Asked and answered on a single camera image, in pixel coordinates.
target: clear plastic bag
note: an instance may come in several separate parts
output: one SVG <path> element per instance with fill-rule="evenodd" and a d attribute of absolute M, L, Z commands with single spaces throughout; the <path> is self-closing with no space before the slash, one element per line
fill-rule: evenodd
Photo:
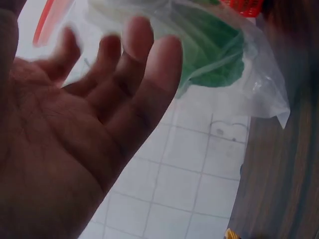
<path fill-rule="evenodd" d="M 285 127 L 290 114 L 285 82 L 265 36 L 223 4 L 75 1 L 64 22 L 77 26 L 84 55 L 92 62 L 102 34 L 121 33 L 124 22 L 136 14 L 150 18 L 155 38 L 174 34 L 182 40 L 184 64 L 177 98 L 205 106 L 203 111 L 209 104 L 214 113 L 223 115 L 277 116 Z M 198 89 L 201 93 L 193 95 Z"/>

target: wooden table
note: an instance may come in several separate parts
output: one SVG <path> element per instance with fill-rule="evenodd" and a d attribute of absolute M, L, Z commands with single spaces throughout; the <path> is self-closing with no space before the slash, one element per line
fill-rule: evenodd
<path fill-rule="evenodd" d="M 266 0 L 266 33 L 292 114 L 252 119 L 229 227 L 243 239 L 319 238 L 319 0 Z"/>

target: white tile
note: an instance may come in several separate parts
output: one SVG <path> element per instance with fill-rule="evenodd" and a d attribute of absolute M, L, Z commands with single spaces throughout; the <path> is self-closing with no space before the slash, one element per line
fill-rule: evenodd
<path fill-rule="evenodd" d="M 79 239 L 102 239 L 103 225 L 90 222 Z"/>
<path fill-rule="evenodd" d="M 104 239 L 140 239 L 140 237 L 133 236 L 133 235 L 106 227 Z"/>
<path fill-rule="evenodd" d="M 129 196 L 151 201 L 159 166 L 158 163 L 133 158 L 112 189 Z"/>
<path fill-rule="evenodd" d="M 175 110 L 176 100 L 174 99 L 169 105 L 167 111 L 165 112 L 163 118 L 161 119 L 161 123 L 171 124 L 173 120 L 174 110 Z"/>
<path fill-rule="evenodd" d="M 148 239 L 184 239 L 191 213 L 152 205 L 145 231 Z"/>
<path fill-rule="evenodd" d="M 197 96 L 183 97 L 176 102 L 173 125 L 209 133 L 212 109 L 197 101 Z"/>
<path fill-rule="evenodd" d="M 106 224 L 126 233 L 142 236 L 150 203 L 113 193 L 110 196 Z"/>
<path fill-rule="evenodd" d="M 94 216 L 92 217 L 91 221 L 96 223 L 105 223 L 106 219 L 106 212 L 109 203 L 109 196 L 106 196 L 99 208 L 96 210 Z"/>
<path fill-rule="evenodd" d="M 228 219 L 194 214 L 191 218 L 186 239 L 222 239 Z"/>
<path fill-rule="evenodd" d="M 208 144 L 204 173 L 240 179 L 246 145 L 211 136 Z"/>
<path fill-rule="evenodd" d="M 160 162 L 166 145 L 169 128 L 169 125 L 159 124 L 136 153 L 136 156 L 154 162 Z"/>
<path fill-rule="evenodd" d="M 163 163 L 200 172 L 205 160 L 208 134 L 172 127 Z"/>
<path fill-rule="evenodd" d="M 237 142 L 246 142 L 249 117 L 214 114 L 211 134 Z"/>
<path fill-rule="evenodd" d="M 195 212 L 230 218 L 238 185 L 238 181 L 203 175 Z"/>
<path fill-rule="evenodd" d="M 162 166 L 154 202 L 183 210 L 192 210 L 200 174 Z"/>

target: palm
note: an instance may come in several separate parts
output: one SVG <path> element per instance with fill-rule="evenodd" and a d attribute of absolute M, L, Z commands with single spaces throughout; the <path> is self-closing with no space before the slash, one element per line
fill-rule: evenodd
<path fill-rule="evenodd" d="M 77 237 L 158 124 L 178 85 L 180 43 L 153 45 L 137 17 L 123 44 L 121 55 L 118 37 L 102 39 L 90 72 L 62 89 L 80 55 L 69 29 L 51 59 L 15 60 L 0 104 L 0 221 L 15 220 L 6 231 L 19 224 L 21 238 Z"/>

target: grout line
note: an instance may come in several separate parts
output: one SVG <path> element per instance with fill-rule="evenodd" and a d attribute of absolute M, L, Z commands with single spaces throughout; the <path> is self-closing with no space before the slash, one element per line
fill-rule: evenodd
<path fill-rule="evenodd" d="M 189 232 L 189 228 L 190 228 L 190 224 L 191 224 L 191 220 L 192 220 L 193 215 L 194 215 L 194 212 L 195 212 L 196 202 L 197 202 L 198 193 L 199 193 L 199 187 L 200 187 L 201 179 L 202 179 L 202 176 L 203 176 L 203 171 L 204 171 L 205 164 L 206 164 L 206 160 L 207 160 L 209 141 L 210 141 L 210 137 L 208 137 L 208 140 L 207 140 L 206 152 L 205 152 L 205 159 L 204 159 L 204 162 L 203 162 L 203 166 L 202 166 L 202 168 L 201 168 L 200 177 L 199 177 L 198 185 L 197 185 L 197 188 L 196 188 L 196 196 L 195 196 L 193 208 L 192 208 L 192 210 L 191 210 L 191 215 L 190 215 L 190 218 L 189 218 L 189 222 L 188 222 L 188 225 L 187 225 L 186 234 L 185 234 L 185 239 L 187 238 L 187 235 L 188 235 L 188 232 Z"/>
<path fill-rule="evenodd" d="M 116 190 L 111 190 L 112 193 L 114 194 L 118 194 L 118 195 L 121 195 L 121 196 L 125 196 L 125 197 L 128 197 L 128 198 L 132 198 L 132 199 L 135 199 L 135 200 L 139 200 L 141 202 L 145 202 L 145 203 L 151 203 L 150 201 L 147 201 L 147 200 L 144 200 L 144 199 L 141 199 L 141 198 L 137 198 L 137 197 L 134 197 L 134 196 L 131 196 L 131 195 L 128 195 L 128 194 L 125 194 L 125 193 L 121 193 L 119 191 L 116 191 Z"/>
<path fill-rule="evenodd" d="M 125 193 L 120 193 L 120 192 L 115 191 L 115 190 L 112 190 L 112 193 L 118 194 L 118 195 L 121 195 L 121 196 L 125 196 L 125 197 L 128 197 L 128 198 L 132 198 L 132 199 L 135 199 L 135 200 L 138 200 L 138 201 L 141 201 L 141 202 L 151 203 L 150 201 L 143 200 L 143 199 L 140 199 L 140 198 L 137 198 L 137 197 L 134 197 L 134 196 L 130 196 L 130 195 L 127 195 L 127 194 L 125 194 Z M 181 209 L 181 208 L 176 208 L 176 207 L 172 207 L 172 206 L 167 206 L 167 205 L 164 205 L 164 204 L 162 204 L 162 203 L 152 202 L 152 204 L 158 205 L 158 206 L 162 206 L 162 207 L 166 207 L 166 208 L 171 208 L 171 209 L 179 210 L 179 211 L 183 211 L 183 212 L 186 212 L 186 213 L 192 213 L 192 211 L 190 211 L 190 210 L 185 210 L 185 209 Z M 197 213 L 197 212 L 194 212 L 194 213 L 195 213 L 195 214 L 199 214 L 199 215 L 203 215 L 203 216 L 210 216 L 210 217 L 215 217 L 215 218 L 229 219 L 228 217 L 215 216 L 215 215 L 212 215 L 212 214 Z"/>
<path fill-rule="evenodd" d="M 111 196 L 112 196 L 112 193 L 111 191 L 109 191 L 109 199 L 108 199 L 108 203 L 106 205 L 106 215 L 105 215 L 105 220 L 104 220 L 104 228 L 103 228 L 103 239 L 105 237 L 105 233 L 106 233 L 106 226 L 107 226 L 107 219 L 108 219 L 108 213 L 109 213 L 109 208 L 110 208 L 110 201 L 111 201 Z"/>
<path fill-rule="evenodd" d="M 134 156 L 134 158 L 136 159 L 140 159 L 140 160 L 144 160 L 144 161 L 148 161 L 148 162 L 151 162 L 151 163 L 155 163 L 155 164 L 160 164 L 158 162 L 154 162 L 150 159 L 147 159 L 147 158 L 143 158 L 143 157 L 139 157 L 139 156 Z M 226 179 L 226 180 L 232 180 L 232 181 L 236 181 L 236 182 L 239 182 L 240 179 L 234 179 L 234 178 L 227 178 L 227 177 L 223 177 L 223 176 L 218 176 L 218 175 L 214 175 L 214 174 L 210 174 L 210 173 L 204 173 L 204 172 L 200 172 L 200 171 L 195 171 L 195 170 L 191 170 L 191 169 L 186 169 L 186 168 L 181 168 L 181 167 L 178 167 L 178 166 L 175 166 L 175 165 L 170 165 L 168 163 L 161 163 L 162 166 L 167 166 L 167 167 L 172 167 L 172 168 L 176 168 L 176 169 L 181 169 L 181 170 L 185 170 L 185 171 L 188 171 L 188 172 L 192 172 L 192 173 L 198 173 L 198 174 L 203 174 L 203 175 L 207 175 L 207 176 L 211 176 L 211 177 L 216 177 L 216 178 L 221 178 L 221 179 Z"/>
<path fill-rule="evenodd" d="M 175 110 L 176 110 L 176 104 L 174 104 L 174 106 L 173 106 L 173 113 L 172 113 L 172 114 L 173 114 L 173 117 L 172 117 L 172 121 L 173 121 L 173 119 L 174 119 Z M 171 130 L 172 130 L 172 125 L 169 125 L 169 130 L 168 130 L 168 134 L 167 134 L 167 137 L 166 137 L 166 141 L 165 141 L 165 145 L 164 145 L 164 150 L 163 150 L 163 153 L 162 153 L 162 155 L 161 155 L 160 162 L 159 162 L 158 174 L 156 175 L 156 181 L 155 181 L 155 186 L 154 186 L 154 190 L 153 190 L 153 194 L 152 194 L 152 200 L 151 200 L 151 203 L 150 203 L 150 209 L 149 209 L 148 215 L 147 215 L 147 217 L 146 217 L 146 224 L 145 224 L 145 228 L 144 228 L 142 237 L 145 237 L 145 232 L 146 232 L 147 226 L 148 226 L 148 224 L 149 224 L 149 218 L 150 218 L 150 214 L 151 214 L 151 208 L 152 208 L 152 204 L 154 203 L 155 191 L 156 191 L 156 188 L 157 188 L 157 186 L 158 186 L 159 175 L 160 175 L 160 169 L 161 169 L 162 162 L 163 162 L 163 159 L 164 159 L 164 155 L 165 155 L 165 151 L 166 151 L 166 148 L 167 148 L 167 144 L 168 144 L 168 140 L 169 140 L 169 136 L 170 136 Z"/>
<path fill-rule="evenodd" d="M 138 235 L 135 235 L 135 234 L 132 234 L 132 233 L 128 233 L 122 229 L 117 229 L 117 228 L 114 228 L 114 227 L 110 227 L 110 226 L 105 226 L 105 228 L 110 228 L 110 229 L 113 229 L 115 231 L 118 231 L 118 232 L 121 232 L 121 233 L 124 233 L 124 234 L 127 234 L 127 235 L 130 235 L 130 236 L 133 236 L 133 237 L 137 237 L 137 238 L 141 238 L 141 239 L 147 239 L 147 237 L 145 236 L 138 236 Z"/>
<path fill-rule="evenodd" d="M 224 140 L 229 141 L 229 142 L 240 143 L 240 144 L 246 144 L 246 142 L 233 141 L 233 140 L 228 139 L 228 138 L 224 138 L 224 137 L 221 137 L 221 136 L 217 136 L 217 135 L 214 135 L 214 134 L 211 134 L 211 133 L 201 132 L 201 131 L 199 131 L 199 130 L 195 130 L 195 129 L 191 129 L 191 128 L 186 128 L 186 127 L 182 127 L 182 126 L 177 126 L 177 125 L 173 125 L 173 124 L 169 124 L 169 123 L 161 123 L 161 124 L 164 124 L 164 125 L 167 125 L 167 126 L 171 126 L 171 127 L 176 127 L 176 128 L 185 129 L 185 130 L 188 130 L 188 131 L 191 131 L 191 132 L 203 133 L 203 134 L 206 134 L 206 135 L 208 135 L 208 136 L 212 136 L 212 137 L 224 139 Z"/>
<path fill-rule="evenodd" d="M 121 233 L 124 233 L 124 234 L 127 234 L 127 235 L 130 235 L 130 236 L 133 236 L 133 237 L 138 237 L 138 238 L 143 238 L 141 236 L 138 236 L 138 235 L 135 235 L 135 234 L 132 234 L 132 233 L 128 233 L 122 229 L 117 229 L 117 228 L 114 228 L 114 227 L 110 227 L 110 226 L 106 226 L 106 228 L 110 228 L 110 229 L 113 229 L 115 231 L 118 231 L 118 232 L 121 232 Z"/>

